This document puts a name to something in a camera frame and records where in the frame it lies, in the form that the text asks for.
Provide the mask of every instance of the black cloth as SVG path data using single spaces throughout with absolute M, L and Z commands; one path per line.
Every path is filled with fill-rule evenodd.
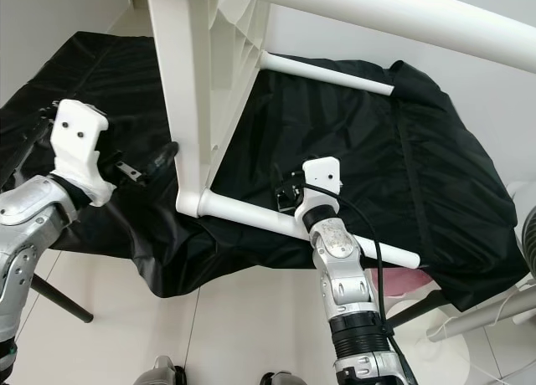
M 214 180 L 215 193 L 275 208 L 274 163 L 287 175 L 310 156 L 333 156 L 341 162 L 342 195 L 369 216 L 380 241 L 418 253 L 424 271 L 459 310 L 528 272 L 513 232 L 512 200 L 430 77 L 401 61 L 382 69 L 363 61 L 299 60 L 394 85 L 394 93 L 261 71 Z M 170 141 L 152 39 L 77 33 L 1 109 L 0 168 L 38 123 L 38 109 L 63 98 L 103 110 L 113 125 L 108 145 L 136 169 Z M 45 135 L 17 180 L 46 174 L 53 164 Z M 146 187 L 119 187 L 105 207 L 83 210 L 54 247 L 130 258 L 161 297 L 252 265 L 313 268 L 305 241 L 176 213 L 177 190 L 174 166 Z M 345 207 L 341 216 L 350 231 L 370 237 Z

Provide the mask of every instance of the pink object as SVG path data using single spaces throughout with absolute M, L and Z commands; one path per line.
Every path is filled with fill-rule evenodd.
M 378 270 L 371 269 L 374 288 L 378 289 Z M 422 270 L 408 268 L 384 269 L 384 296 L 397 297 L 405 295 L 428 285 L 433 279 Z

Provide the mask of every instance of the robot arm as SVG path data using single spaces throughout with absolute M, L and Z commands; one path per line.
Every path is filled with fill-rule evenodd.
M 13 370 L 15 336 L 39 258 L 78 218 L 78 210 L 103 205 L 115 188 L 96 165 L 96 142 L 107 128 L 97 110 L 62 100 L 50 137 L 56 168 L 0 194 L 0 383 Z
M 338 169 L 338 160 L 332 157 L 303 164 L 307 184 L 335 194 L 340 187 Z M 305 188 L 295 218 L 306 226 L 312 259 L 320 272 L 320 290 L 337 354 L 338 383 L 416 385 L 374 302 L 360 264 L 362 248 L 337 211 L 334 198 Z
M 76 218 L 70 195 L 49 177 L 0 195 L 0 382 L 13 370 L 15 335 L 37 262 Z

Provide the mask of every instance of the fan grille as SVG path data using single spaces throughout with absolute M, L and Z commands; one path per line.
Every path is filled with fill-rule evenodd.
M 523 254 L 530 271 L 536 276 L 536 208 L 528 214 L 523 227 Z

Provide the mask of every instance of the white wall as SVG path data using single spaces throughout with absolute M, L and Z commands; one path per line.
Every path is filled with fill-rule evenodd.
M 460 1 L 536 26 L 536 0 Z M 536 74 L 279 6 L 267 35 L 270 52 L 414 65 L 451 96 L 505 183 L 536 179 Z
M 130 0 L 0 0 L 0 105 L 76 31 L 106 32 Z

